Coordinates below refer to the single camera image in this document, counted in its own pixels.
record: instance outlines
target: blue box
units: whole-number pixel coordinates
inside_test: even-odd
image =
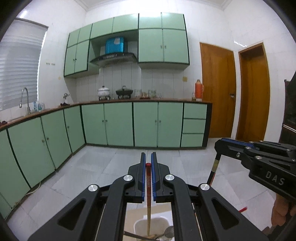
[[[106,41],[105,54],[116,53],[116,52],[124,52],[124,38],[123,37],[112,38],[112,39],[108,39]]]

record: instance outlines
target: window blind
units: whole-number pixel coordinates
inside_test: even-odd
[[[27,87],[29,103],[37,100],[38,66],[47,27],[14,20],[0,42],[0,110],[20,104]],[[23,98],[26,103],[26,92]]]

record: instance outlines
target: orange thermos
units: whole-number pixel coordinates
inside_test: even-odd
[[[203,85],[200,82],[200,80],[197,80],[195,83],[195,98],[196,99],[202,99],[202,93],[203,93]]]

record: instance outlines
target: countertop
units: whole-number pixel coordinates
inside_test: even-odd
[[[43,116],[58,110],[73,107],[73,106],[86,105],[86,104],[118,103],[118,102],[185,102],[185,103],[211,104],[211,102],[207,102],[207,101],[192,101],[191,99],[174,99],[174,98],[171,98],[171,99],[170,98],[167,98],[167,99],[135,99],[134,98],[134,99],[114,99],[114,100],[101,100],[101,101],[95,100],[95,101],[88,101],[88,102],[79,102],[79,103],[74,103],[67,106],[58,106],[55,108],[46,109],[44,111],[34,112],[26,116],[21,116],[17,119],[14,119],[13,121],[8,121],[8,123],[3,126],[0,126],[0,131],[2,131],[3,129],[7,129],[11,126],[17,125],[21,122],[25,122],[30,119],[40,117],[40,116]]]

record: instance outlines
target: human hand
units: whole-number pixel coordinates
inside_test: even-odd
[[[283,226],[286,222],[286,215],[289,209],[289,202],[282,196],[276,194],[276,200],[274,202],[274,207],[272,208],[272,215],[271,215],[271,224],[273,226],[279,225]],[[294,216],[296,214],[296,206],[290,211],[290,215]]]

